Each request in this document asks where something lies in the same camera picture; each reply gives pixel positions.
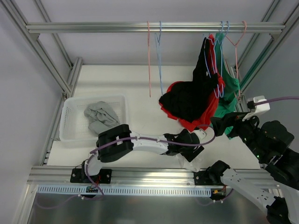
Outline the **black tank top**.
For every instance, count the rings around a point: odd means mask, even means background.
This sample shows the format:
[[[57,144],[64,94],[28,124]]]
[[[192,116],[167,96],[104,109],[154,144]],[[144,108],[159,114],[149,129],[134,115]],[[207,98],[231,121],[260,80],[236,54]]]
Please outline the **black tank top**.
[[[192,81],[177,82],[159,99],[159,104],[171,115],[193,122],[207,109],[208,98],[214,94],[218,74],[210,68],[208,55],[211,41],[204,38]]]

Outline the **white tank top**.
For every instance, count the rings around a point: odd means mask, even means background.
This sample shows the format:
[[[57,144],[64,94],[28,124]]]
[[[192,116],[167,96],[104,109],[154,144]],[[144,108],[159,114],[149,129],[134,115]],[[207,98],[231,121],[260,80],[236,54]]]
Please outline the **white tank top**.
[[[189,162],[185,157],[181,154],[177,154],[176,158],[180,164],[180,167],[192,172],[199,172],[201,169],[202,159],[201,158],[194,158],[191,162]]]

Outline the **light blue hanger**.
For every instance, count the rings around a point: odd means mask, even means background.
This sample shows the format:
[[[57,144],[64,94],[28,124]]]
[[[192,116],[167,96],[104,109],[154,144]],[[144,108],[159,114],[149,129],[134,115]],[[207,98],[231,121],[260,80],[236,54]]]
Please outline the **light blue hanger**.
[[[156,46],[157,61],[158,61],[160,91],[161,91],[161,95],[163,95],[164,91],[163,91],[163,81],[162,81],[161,34],[162,34],[162,22],[160,21],[159,32],[155,33],[155,46]]]

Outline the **grey tank top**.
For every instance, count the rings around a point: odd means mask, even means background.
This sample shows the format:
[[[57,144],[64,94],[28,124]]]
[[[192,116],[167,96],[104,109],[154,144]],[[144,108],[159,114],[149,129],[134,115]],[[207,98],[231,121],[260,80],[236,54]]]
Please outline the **grey tank top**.
[[[88,119],[88,129],[96,134],[121,124],[115,111],[104,101],[89,104],[84,110],[84,116]]]

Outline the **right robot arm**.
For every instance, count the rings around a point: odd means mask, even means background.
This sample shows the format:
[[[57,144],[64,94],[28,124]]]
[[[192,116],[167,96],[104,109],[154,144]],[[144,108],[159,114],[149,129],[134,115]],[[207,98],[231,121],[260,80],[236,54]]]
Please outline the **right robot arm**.
[[[212,117],[215,136],[221,136],[231,126],[231,138],[240,137],[265,170],[279,183],[283,197],[268,193],[242,178],[223,161],[210,166],[206,174],[214,185],[224,184],[251,201],[266,213],[271,224],[299,222],[299,154],[289,148],[294,135],[277,120],[259,127],[259,118],[246,118],[245,112],[232,112],[223,118]]]

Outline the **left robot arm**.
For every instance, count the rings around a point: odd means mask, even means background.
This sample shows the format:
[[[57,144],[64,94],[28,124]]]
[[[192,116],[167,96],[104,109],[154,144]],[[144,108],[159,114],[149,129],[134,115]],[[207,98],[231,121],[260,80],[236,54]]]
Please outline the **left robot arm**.
[[[127,124],[119,125],[98,135],[96,151],[92,158],[72,169],[71,183],[109,184],[112,170],[104,165],[115,162],[130,152],[150,152],[157,155],[181,155],[192,162],[202,151],[201,141],[206,133],[199,128],[189,132],[183,129],[178,134],[146,136],[132,132]]]

